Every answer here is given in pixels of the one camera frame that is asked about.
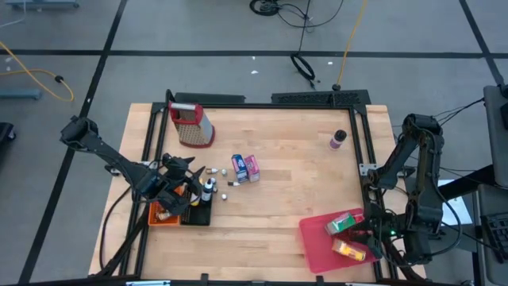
blue box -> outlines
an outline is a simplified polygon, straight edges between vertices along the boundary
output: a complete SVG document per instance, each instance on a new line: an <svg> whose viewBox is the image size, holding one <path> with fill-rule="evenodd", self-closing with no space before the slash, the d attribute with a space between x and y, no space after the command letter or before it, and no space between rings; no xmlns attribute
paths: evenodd
<svg viewBox="0 0 508 286"><path fill-rule="evenodd" d="M234 154L231 157L233 168L237 174L238 183L243 183L248 180L247 166L245 166L244 158L240 154Z"/></svg>

orange bin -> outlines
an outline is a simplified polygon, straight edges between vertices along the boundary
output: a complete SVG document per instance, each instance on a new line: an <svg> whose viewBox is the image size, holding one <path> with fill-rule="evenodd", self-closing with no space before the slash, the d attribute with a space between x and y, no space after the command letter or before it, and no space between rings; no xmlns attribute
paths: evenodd
<svg viewBox="0 0 508 286"><path fill-rule="evenodd" d="M175 192L179 195L183 194L183 186L176 188ZM149 226L179 226L180 216L171 216L164 221L160 221L156 214L164 209L158 202L150 203L150 210L148 212L148 225Z"/></svg>

concrete floor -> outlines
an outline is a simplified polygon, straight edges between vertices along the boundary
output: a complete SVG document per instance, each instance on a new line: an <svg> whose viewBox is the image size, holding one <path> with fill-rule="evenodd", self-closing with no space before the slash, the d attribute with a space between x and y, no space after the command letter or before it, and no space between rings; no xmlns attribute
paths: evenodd
<svg viewBox="0 0 508 286"><path fill-rule="evenodd" d="M128 0L112 49L290 51L298 47L301 29L291 28L277 17L253 14L248 2ZM81 1L77 10L29 11L25 22L0 29L0 41L14 49L95 50L99 51L95 55L100 55L119 3L87 0ZM302 8L306 5L304 0L291 3ZM491 52L508 52L502 29L508 24L504 14L508 2L467 3ZM320 22L330 17L337 5L334 0L313 1L310 15ZM335 20L306 33L302 49L343 51L359 9L360 1L345 0ZM15 20L21 13L0 5L0 22ZM287 17L297 21L291 14ZM457 0L370 1L352 51L482 52ZM0 71L17 70L13 61L4 61L7 57L0 56ZM18 130L18 139L3 158L0 171L0 284L19 279L64 158L66 149L58 142L60 130L73 114L79 114L99 56L20 59L30 68L62 75L74 89L76 100L60 102L44 95L39 101L0 101L0 122L12 122ZM329 90L341 58L306 59L321 80L317 89ZM501 74L508 76L508 60L495 63ZM67 96L51 78L40 78L59 95ZM368 89L374 104L388 105L394 125L408 113L438 114L468 104L483 96L485 85L494 84L485 59L352 57L343 78L344 89ZM0 77L0 87L35 86L24 75ZM117 148L129 104L160 101L167 88L245 95L248 102L269 102L275 92L310 91L285 56L109 56L89 117L98 123L105 140ZM491 162L482 105L447 123L444 138L443 166L474 169ZM31 281L86 276L110 185L110 176L102 166L96 157L75 155ZM454 178L444 172L441 177ZM472 269L470 257L461 250L438 257L426 267L428 276L448 283L471 279L472 271L464 271Z"/></svg>

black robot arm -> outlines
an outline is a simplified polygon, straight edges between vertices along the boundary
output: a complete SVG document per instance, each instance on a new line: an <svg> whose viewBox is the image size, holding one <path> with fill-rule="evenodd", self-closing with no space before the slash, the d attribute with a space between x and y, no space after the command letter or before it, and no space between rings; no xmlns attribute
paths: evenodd
<svg viewBox="0 0 508 286"><path fill-rule="evenodd" d="M416 186L407 190L406 212L394 214L382 211L381 206L369 201L365 221L356 226L357 230L366 230L370 234L370 244L375 245L371 249L375 255L382 254L380 242L387 249L392 249L391 238L397 237L404 241L405 265L426 264L432 260L428 236L439 232L443 216L443 201L437 193L443 144L442 128L436 119L410 114L404 119L398 144L385 165L368 170L363 190L393 189L398 181L397 173L411 153L420 148Z"/></svg>
<svg viewBox="0 0 508 286"><path fill-rule="evenodd" d="M158 201L173 215L182 214L189 202L175 192L175 189L187 183L186 191L201 195L199 177L205 167L197 172L189 170L189 163L194 158L171 157L164 154L162 165L167 168L164 174L159 173L153 165L146 166L127 160L115 149L107 145L98 135L98 127L88 118L71 118L71 122L61 131L60 140L78 152L93 153L101 157L113 168L116 168L131 185L133 192L146 199Z"/></svg>

wooden tabletop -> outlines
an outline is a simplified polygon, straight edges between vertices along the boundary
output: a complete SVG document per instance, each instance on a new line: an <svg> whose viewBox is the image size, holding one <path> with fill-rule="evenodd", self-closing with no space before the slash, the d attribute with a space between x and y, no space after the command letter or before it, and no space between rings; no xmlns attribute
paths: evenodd
<svg viewBox="0 0 508 286"><path fill-rule="evenodd" d="M151 104L135 103L130 107L120 147L120 153L130 160L141 158L150 110ZM298 222L363 206L348 111L206 109L205 112L217 131L213 145L208 149L181 145L170 122L164 153L196 156L190 165L193 170L203 165L227 168L227 178L220 174L216 178L218 194L227 194L228 199L223 201L219 195L214 196L209 227L150 227L142 277L198 280L202 273L209 273L211 280L315 281L316 275L306 266ZM368 120L376 159L383 164L395 146L387 107L368 106ZM367 162L360 116L356 121ZM345 130L349 136L340 150L331 151L328 142L337 129ZM157 134L156 129L150 159L154 156ZM235 153L256 156L260 181L227 186L227 179L233 180L235 176L231 170L231 155ZM112 179L105 214L127 187L123 178ZM404 188L402 181L399 187ZM393 190L385 194L384 201L387 208L402 213L407 198ZM110 217L105 261L125 238L130 209L130 199L124 199ZM99 238L90 273L99 270ZM135 242L131 250L129 272L133 272L137 246ZM386 262L382 264L384 276L389 277ZM425 276L422 266L414 270ZM375 280L372 264L322 275L329 282Z"/></svg>

